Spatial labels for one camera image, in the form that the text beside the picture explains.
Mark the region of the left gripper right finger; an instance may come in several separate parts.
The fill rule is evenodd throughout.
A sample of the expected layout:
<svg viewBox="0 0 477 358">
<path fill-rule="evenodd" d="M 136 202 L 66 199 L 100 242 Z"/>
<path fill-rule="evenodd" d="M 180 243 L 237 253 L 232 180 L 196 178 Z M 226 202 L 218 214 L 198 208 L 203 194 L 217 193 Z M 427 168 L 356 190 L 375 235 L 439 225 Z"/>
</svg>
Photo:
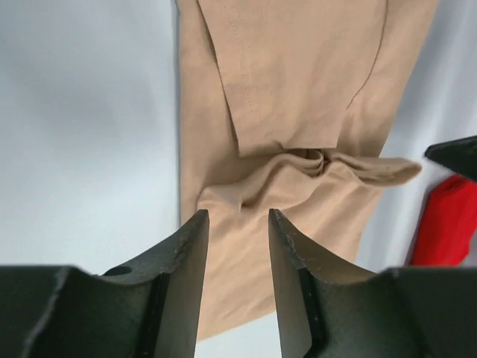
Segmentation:
<svg viewBox="0 0 477 358">
<path fill-rule="evenodd" d="M 360 268 L 268 217 L 284 357 L 474 357 L 476 270 Z"/>
</svg>

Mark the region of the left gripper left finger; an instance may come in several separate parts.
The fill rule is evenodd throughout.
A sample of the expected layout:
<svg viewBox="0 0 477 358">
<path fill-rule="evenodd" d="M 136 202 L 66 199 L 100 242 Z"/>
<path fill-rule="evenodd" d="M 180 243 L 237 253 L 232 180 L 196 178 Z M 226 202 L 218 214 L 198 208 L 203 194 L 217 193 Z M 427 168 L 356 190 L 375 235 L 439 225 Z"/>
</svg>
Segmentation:
<svg viewBox="0 0 477 358">
<path fill-rule="evenodd" d="M 209 241 L 197 211 L 142 254 L 88 274 L 1 267 L 3 357 L 193 357 Z"/>
</svg>

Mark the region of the beige t shirt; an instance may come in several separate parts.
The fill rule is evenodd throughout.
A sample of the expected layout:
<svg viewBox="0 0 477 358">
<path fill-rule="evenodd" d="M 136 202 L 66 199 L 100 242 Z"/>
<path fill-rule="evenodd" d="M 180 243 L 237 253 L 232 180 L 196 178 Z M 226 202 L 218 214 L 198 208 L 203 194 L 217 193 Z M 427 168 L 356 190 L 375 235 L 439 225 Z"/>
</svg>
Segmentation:
<svg viewBox="0 0 477 358">
<path fill-rule="evenodd" d="M 435 1 L 179 1 L 180 210 L 209 212 L 198 338 L 272 313 L 268 213 L 353 261 Z"/>
</svg>

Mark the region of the folded red t shirt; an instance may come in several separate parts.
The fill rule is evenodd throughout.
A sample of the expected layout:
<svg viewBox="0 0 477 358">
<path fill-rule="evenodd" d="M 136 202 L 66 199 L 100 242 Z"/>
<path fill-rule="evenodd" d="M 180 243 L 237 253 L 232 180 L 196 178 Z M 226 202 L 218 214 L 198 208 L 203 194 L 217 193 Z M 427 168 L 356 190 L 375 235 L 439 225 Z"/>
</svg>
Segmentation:
<svg viewBox="0 0 477 358">
<path fill-rule="evenodd" d="M 412 266 L 458 266 L 476 231 L 476 183 L 447 178 L 428 196 L 411 255 Z"/>
</svg>

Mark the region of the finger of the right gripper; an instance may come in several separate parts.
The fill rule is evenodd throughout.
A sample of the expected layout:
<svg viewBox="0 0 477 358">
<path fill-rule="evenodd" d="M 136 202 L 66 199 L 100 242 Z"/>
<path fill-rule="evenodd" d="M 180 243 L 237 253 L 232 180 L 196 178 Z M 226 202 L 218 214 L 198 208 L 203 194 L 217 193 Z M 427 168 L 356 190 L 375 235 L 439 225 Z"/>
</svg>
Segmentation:
<svg viewBox="0 0 477 358">
<path fill-rule="evenodd" d="M 430 145 L 424 156 L 428 160 L 467 179 L 477 178 L 476 136 Z"/>
</svg>

